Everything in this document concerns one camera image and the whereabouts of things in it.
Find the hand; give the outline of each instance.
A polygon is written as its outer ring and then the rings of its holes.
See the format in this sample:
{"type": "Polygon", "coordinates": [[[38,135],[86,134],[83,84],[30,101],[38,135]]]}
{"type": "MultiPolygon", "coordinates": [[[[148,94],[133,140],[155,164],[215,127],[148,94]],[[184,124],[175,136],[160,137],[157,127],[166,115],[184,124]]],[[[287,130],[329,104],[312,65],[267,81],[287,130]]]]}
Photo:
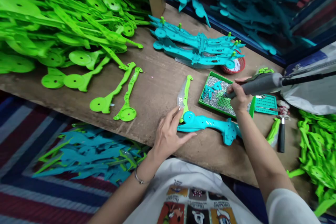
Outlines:
{"type": "Polygon", "coordinates": [[[176,135],[177,126],[179,125],[179,120],[183,114],[183,109],[179,110],[179,108],[180,107],[177,106],[171,110],[159,123],[152,149],[156,161],[163,162],[190,138],[196,136],[196,133],[194,132],[189,133],[182,138],[176,135]]]}
{"type": "Polygon", "coordinates": [[[243,84],[247,79],[251,77],[245,77],[240,79],[235,79],[234,81],[236,83],[233,83],[231,86],[227,88],[227,93],[232,93],[233,91],[236,93],[236,97],[231,99],[231,107],[233,108],[234,112],[237,114],[237,112],[240,111],[247,111],[247,105],[252,100],[252,95],[246,95],[243,88],[240,86],[243,84]]]}

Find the silver bracelet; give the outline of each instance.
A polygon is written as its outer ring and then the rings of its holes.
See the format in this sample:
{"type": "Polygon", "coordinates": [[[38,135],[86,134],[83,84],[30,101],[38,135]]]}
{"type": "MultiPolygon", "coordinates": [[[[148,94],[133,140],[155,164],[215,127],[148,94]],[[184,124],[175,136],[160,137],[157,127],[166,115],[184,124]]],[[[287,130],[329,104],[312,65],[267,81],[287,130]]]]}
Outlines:
{"type": "Polygon", "coordinates": [[[138,178],[138,175],[137,175],[137,169],[138,169],[138,167],[139,166],[137,166],[135,168],[135,170],[134,170],[134,177],[139,182],[139,184],[148,184],[149,182],[151,182],[152,180],[145,182],[145,181],[143,181],[143,180],[141,180],[141,179],[138,178]]]}

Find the black cord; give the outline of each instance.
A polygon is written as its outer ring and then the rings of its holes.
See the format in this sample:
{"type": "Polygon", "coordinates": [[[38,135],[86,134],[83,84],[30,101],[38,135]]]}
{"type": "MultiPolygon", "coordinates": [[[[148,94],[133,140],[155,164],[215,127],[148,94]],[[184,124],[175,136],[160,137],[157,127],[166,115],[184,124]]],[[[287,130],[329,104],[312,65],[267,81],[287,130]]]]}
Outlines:
{"type": "Polygon", "coordinates": [[[289,86],[289,85],[295,85],[300,84],[304,82],[310,82],[310,81],[316,81],[319,79],[323,79],[325,77],[336,75],[336,71],[330,72],[330,73],[319,73],[316,75],[310,75],[306,77],[296,78],[296,79],[285,79],[282,81],[282,86],[289,86]]]}

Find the wooden table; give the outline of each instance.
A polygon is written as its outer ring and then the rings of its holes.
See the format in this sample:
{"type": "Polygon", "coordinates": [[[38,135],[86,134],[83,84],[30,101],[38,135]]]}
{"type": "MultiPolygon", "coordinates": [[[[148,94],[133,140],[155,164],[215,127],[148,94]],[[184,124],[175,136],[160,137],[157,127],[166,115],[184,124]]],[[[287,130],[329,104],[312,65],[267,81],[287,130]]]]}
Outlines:
{"type": "MultiPolygon", "coordinates": [[[[182,27],[193,35],[203,32],[211,38],[222,36],[221,33],[210,29],[190,16],[184,13],[179,14],[170,5],[166,7],[164,18],[174,25],[181,22],[182,27]]],[[[227,117],[224,114],[217,113],[215,110],[208,109],[198,103],[210,71],[215,71],[231,80],[254,75],[260,67],[270,67],[279,72],[283,71],[278,65],[247,48],[242,50],[246,59],[246,67],[242,73],[225,75],[220,68],[196,70],[175,62],[173,58],[162,51],[154,50],[153,43],[156,39],[151,35],[149,28],[138,28],[132,40],[143,44],[144,48],[140,50],[129,46],[126,53],[119,54],[124,63],[134,61],[138,67],[143,69],[143,73],[139,75],[134,85],[130,98],[131,106],[138,112],[137,117],[131,122],[113,120],[113,116],[119,112],[124,104],[127,84],[113,99],[112,103],[115,106],[111,108],[110,114],[96,113],[89,108],[92,99],[108,95],[122,79],[124,71],[120,70],[114,63],[104,66],[101,73],[92,78],[87,93],[65,86],[56,90],[43,87],[41,78],[47,73],[44,66],[39,66],[31,73],[0,75],[0,89],[152,146],[159,119],[176,106],[177,95],[187,75],[190,74],[194,78],[189,90],[189,110],[196,115],[226,120],[227,117]]],[[[79,66],[61,70],[65,74],[84,74],[88,72],[87,69],[79,66]]],[[[274,116],[271,115],[254,114],[254,122],[264,136],[268,135],[273,124],[273,118],[274,116]]],[[[295,116],[292,116],[291,121],[286,121],[286,151],[284,154],[278,154],[284,167],[288,170],[299,166],[296,158],[300,154],[300,135],[296,123],[295,116]]],[[[179,149],[175,155],[209,170],[257,186],[251,164],[242,145],[238,141],[234,141],[231,146],[225,146],[221,134],[216,130],[208,128],[199,131],[197,136],[179,149]]],[[[311,185],[307,182],[307,179],[296,177],[292,181],[299,194],[309,203],[311,185]]]]}

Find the pile of green plastic parts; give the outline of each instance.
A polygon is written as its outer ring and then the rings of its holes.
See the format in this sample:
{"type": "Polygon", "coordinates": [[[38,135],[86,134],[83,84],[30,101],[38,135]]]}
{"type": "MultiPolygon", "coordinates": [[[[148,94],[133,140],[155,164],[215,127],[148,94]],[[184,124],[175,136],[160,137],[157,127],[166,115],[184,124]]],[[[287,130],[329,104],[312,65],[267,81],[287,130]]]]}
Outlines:
{"type": "Polygon", "coordinates": [[[126,71],[116,54],[126,43],[143,48],[132,37],[137,25],[148,25],[142,10],[148,0],[0,0],[0,74],[48,67],[47,88],[86,92],[93,75],[110,59],[126,71]],[[65,75],[60,68],[86,66],[84,75],[65,75]]]}
{"type": "Polygon", "coordinates": [[[321,216],[336,203],[336,115],[314,115],[300,110],[304,121],[298,122],[301,132],[301,166],[287,171],[290,178],[307,173],[317,185],[319,206],[316,216],[321,216]]]}

